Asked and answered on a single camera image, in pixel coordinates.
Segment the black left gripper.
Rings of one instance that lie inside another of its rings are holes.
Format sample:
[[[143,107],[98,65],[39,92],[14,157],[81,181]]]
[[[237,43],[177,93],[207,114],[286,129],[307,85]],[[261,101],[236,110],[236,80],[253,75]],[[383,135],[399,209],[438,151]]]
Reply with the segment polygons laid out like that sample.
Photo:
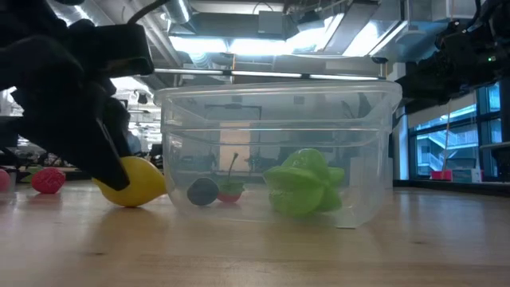
[[[24,109],[15,120],[20,136],[116,191],[130,184],[120,161],[132,155],[130,114],[111,82],[88,78],[64,46],[36,36],[0,48],[0,88],[11,87]]]

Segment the person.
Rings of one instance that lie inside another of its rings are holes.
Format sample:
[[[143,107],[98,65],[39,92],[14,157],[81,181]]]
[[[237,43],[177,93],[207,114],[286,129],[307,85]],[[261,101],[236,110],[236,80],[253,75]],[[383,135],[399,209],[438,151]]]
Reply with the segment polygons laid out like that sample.
[[[125,132],[125,136],[126,136],[127,145],[129,147],[130,152],[133,155],[140,154],[142,152],[142,148],[141,148],[141,142],[140,142],[139,138],[137,136],[135,136],[129,130],[127,130]]]

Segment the yellow toy lemon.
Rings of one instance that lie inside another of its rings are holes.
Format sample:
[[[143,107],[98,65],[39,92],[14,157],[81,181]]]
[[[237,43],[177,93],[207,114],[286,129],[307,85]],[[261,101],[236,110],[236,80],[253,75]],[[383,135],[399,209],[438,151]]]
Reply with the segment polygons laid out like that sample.
[[[126,156],[120,161],[130,181],[123,190],[116,191],[101,181],[92,179],[109,202],[118,206],[137,207],[166,193],[164,176],[151,162],[136,156]]]

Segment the silver ventilation duct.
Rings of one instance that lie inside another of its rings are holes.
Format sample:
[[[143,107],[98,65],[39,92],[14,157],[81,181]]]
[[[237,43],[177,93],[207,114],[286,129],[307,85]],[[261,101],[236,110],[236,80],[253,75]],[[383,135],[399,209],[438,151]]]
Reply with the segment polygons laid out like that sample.
[[[189,0],[168,0],[163,10],[172,24],[186,24],[191,21],[195,9]]]

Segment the dark blue toy berry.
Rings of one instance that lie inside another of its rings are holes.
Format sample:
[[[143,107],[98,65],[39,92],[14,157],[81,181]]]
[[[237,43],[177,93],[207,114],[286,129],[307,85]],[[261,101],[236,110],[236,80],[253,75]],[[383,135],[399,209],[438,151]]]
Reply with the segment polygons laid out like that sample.
[[[195,206],[206,206],[216,200],[219,194],[218,185],[209,178],[195,180],[186,192],[189,201]]]

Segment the clear plastic tupperware container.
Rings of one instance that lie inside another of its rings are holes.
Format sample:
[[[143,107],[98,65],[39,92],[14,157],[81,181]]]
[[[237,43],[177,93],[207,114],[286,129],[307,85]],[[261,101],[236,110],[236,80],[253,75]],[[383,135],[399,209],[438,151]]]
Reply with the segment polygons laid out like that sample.
[[[178,211],[199,218],[261,222],[306,222],[356,228],[379,211],[383,184],[351,187],[352,157],[382,167],[389,158],[392,116],[402,98],[392,81],[292,81],[167,88],[155,94],[162,113],[163,169],[167,192]],[[320,151],[345,176],[337,188],[338,210],[292,218],[269,202],[263,173],[300,149]],[[195,206],[186,196],[197,179],[217,185],[228,175],[244,183],[234,203],[218,197]]]

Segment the pale blue storage box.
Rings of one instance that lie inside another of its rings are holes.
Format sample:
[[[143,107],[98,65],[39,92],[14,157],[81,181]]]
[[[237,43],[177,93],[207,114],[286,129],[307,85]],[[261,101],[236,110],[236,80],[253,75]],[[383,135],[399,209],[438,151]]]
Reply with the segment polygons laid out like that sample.
[[[455,183],[481,183],[483,171],[478,168],[454,169],[452,170],[452,180]]]

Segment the red toy cherry with stem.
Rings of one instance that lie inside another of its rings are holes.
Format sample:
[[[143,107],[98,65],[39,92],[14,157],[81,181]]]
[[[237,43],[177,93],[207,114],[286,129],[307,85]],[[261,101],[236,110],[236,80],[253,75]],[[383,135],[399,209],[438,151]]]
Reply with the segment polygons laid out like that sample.
[[[242,181],[232,179],[233,165],[237,157],[238,153],[234,152],[227,177],[218,181],[218,200],[221,202],[234,203],[241,197],[245,190],[244,183]]]

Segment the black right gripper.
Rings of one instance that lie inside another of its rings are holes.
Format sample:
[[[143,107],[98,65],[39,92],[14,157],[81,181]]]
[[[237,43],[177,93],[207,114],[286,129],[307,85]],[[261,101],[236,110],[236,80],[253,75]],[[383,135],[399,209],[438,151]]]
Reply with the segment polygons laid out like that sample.
[[[437,51],[418,62],[407,62],[406,73],[396,82],[402,98],[423,104],[446,104],[473,90],[469,74],[476,68],[475,53]]]

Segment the long ceiling light bar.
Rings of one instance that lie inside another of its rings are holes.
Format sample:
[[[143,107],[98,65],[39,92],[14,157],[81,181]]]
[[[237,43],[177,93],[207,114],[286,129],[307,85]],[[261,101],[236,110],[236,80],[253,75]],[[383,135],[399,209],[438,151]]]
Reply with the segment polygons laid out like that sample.
[[[311,79],[311,80],[353,80],[369,81],[382,80],[381,77],[368,77],[356,75],[332,75],[314,73],[282,73],[282,72],[261,72],[245,70],[216,70],[216,69],[155,69],[155,73],[182,74],[182,75],[203,75],[203,76],[224,76],[224,77],[275,77],[290,79]]]

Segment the green toy starfruit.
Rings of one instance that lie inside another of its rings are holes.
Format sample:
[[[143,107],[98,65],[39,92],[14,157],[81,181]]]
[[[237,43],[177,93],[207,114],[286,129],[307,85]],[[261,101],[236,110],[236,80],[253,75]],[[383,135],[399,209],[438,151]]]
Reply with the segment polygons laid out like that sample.
[[[272,208],[292,218],[338,210],[342,200],[337,188],[344,176],[343,168],[329,167],[324,155],[313,148],[295,151],[263,173]]]

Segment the bright red toy strawberry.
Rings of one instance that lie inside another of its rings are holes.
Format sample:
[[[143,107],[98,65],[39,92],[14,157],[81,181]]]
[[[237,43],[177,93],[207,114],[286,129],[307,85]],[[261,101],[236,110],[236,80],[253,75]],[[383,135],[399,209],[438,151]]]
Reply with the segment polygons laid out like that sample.
[[[56,194],[66,181],[66,174],[55,167],[29,167],[25,172],[20,181],[42,194]]]

